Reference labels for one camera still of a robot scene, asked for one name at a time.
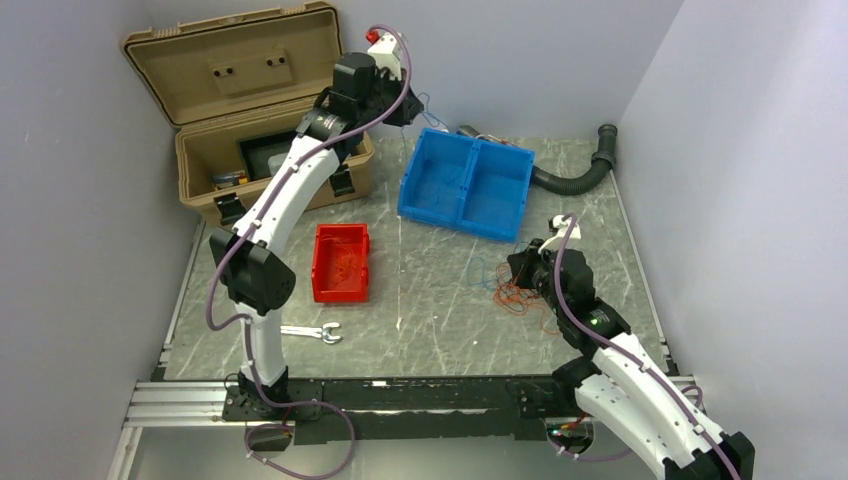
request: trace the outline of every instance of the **toolbox latch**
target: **toolbox latch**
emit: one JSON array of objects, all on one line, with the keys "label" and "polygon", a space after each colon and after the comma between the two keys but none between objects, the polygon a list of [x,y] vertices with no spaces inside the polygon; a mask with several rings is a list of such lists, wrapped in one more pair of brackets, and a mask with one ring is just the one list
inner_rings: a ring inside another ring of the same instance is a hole
[{"label": "toolbox latch", "polygon": [[330,175],[330,186],[333,187],[333,195],[341,197],[356,191],[353,188],[353,178],[350,176],[350,169],[347,165],[342,165],[335,173]]},{"label": "toolbox latch", "polygon": [[215,198],[215,205],[218,206],[218,211],[221,212],[221,225],[230,225],[243,217],[247,213],[247,209],[241,203],[238,195],[230,193]]}]

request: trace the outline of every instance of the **toolbox lid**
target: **toolbox lid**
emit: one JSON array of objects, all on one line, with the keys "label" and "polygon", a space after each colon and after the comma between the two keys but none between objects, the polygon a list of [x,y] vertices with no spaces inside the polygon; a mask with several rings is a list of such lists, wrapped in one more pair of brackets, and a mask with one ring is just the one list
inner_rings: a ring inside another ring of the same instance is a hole
[{"label": "toolbox lid", "polygon": [[342,53],[327,2],[131,34],[133,69],[175,127],[315,96]]}]

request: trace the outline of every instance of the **robotic arm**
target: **robotic arm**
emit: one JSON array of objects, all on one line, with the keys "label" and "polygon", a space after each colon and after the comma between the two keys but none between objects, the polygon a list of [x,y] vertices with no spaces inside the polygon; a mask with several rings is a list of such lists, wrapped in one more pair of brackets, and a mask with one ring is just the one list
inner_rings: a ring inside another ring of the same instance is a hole
[{"label": "robotic arm", "polygon": [[565,340],[583,354],[553,373],[557,401],[601,420],[657,478],[750,480],[750,441],[727,435],[690,403],[621,315],[595,296],[585,256],[565,248],[574,222],[554,217],[553,237],[507,257],[513,282],[545,299]]},{"label": "robotic arm", "polygon": [[332,87],[324,89],[303,117],[285,162],[256,204],[232,232],[217,228],[210,237],[218,266],[214,281],[220,279],[227,287],[238,314],[214,325],[210,295],[207,323],[220,330],[243,320],[245,358],[239,387],[254,410],[267,418],[279,411],[268,406],[263,395],[275,403],[290,401],[280,325],[295,274],[280,258],[295,222],[328,178],[337,196],[351,191],[343,161],[362,141],[365,128],[381,121],[408,125],[423,110],[409,88],[410,72],[400,68],[405,46],[391,33],[373,40],[368,53],[346,53],[336,63]]}]

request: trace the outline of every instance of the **red plastic basket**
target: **red plastic basket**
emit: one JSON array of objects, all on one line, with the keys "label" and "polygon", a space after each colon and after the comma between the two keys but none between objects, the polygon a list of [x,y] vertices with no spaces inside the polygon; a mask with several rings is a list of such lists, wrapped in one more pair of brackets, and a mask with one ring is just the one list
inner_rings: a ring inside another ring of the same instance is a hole
[{"label": "red plastic basket", "polygon": [[364,223],[318,225],[312,257],[312,297],[316,302],[368,301],[368,252]]}]

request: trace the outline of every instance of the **wrench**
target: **wrench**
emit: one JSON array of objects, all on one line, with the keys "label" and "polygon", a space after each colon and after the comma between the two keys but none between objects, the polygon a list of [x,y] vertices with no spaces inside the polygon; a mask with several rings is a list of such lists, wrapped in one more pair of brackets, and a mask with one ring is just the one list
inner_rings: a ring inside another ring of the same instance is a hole
[{"label": "wrench", "polygon": [[339,328],[339,322],[325,323],[321,327],[295,327],[291,325],[280,326],[280,333],[283,335],[299,335],[302,337],[320,338],[324,343],[332,345],[339,343],[342,337],[333,335],[330,331],[334,328]]}]

